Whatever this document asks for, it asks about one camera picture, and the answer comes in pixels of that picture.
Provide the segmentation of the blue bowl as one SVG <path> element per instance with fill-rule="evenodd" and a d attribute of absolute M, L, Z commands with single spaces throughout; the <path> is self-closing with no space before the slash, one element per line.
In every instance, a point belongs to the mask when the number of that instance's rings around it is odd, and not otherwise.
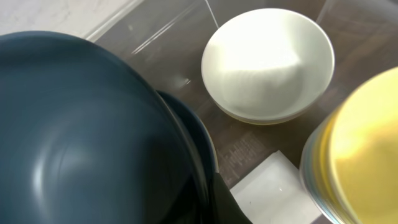
<path fill-rule="evenodd" d="M 147 82 L 54 32 L 1 37 L 1 223 L 201 223 L 195 145 Z"/>
<path fill-rule="evenodd" d="M 208 130 L 206 129 L 206 126 L 194 113 L 194 111 L 178 98 L 166 92 L 159 90 L 157 90 L 157 92 L 167 103 L 167 105 L 174 111 L 180 122 L 189 132 L 193 142 L 197 147 L 205 174 L 210 179 L 214 173 L 218 173 L 219 167 L 216 158 L 215 146 L 211 140 Z"/>

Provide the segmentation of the white small bowl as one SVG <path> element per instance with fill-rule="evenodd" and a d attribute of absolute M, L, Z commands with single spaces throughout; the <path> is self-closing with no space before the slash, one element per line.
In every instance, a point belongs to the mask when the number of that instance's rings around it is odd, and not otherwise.
<path fill-rule="evenodd" d="M 312 105 L 334 69 L 325 31 L 302 14 L 278 8 L 230 19 L 211 36 L 201 60 L 211 98 L 251 119 L 283 118 Z"/>

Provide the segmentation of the yellow cup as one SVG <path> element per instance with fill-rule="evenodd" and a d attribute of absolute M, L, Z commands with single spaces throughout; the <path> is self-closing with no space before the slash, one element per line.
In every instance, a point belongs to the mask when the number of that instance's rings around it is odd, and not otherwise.
<path fill-rule="evenodd" d="M 345 100 L 329 142 L 335 189 L 360 223 L 397 223 L 397 69 Z"/>
<path fill-rule="evenodd" d="M 331 176 L 329 161 L 329 140 L 330 133 L 335 121 L 335 115 L 331 114 L 314 131 L 314 143 L 312 146 L 312 171 L 313 189 L 316 191 L 316 198 L 326 206 L 329 217 L 336 220 L 335 223 L 348 223 L 348 214 L 342 206 L 339 195 L 334 190 L 334 182 Z"/>

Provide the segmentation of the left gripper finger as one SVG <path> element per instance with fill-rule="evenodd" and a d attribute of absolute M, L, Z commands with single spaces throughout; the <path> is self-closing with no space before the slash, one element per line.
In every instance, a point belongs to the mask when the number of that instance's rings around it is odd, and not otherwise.
<path fill-rule="evenodd" d="M 210 214 L 208 223 L 251 224 L 240 209 L 219 173 L 213 175 L 210 185 Z"/>

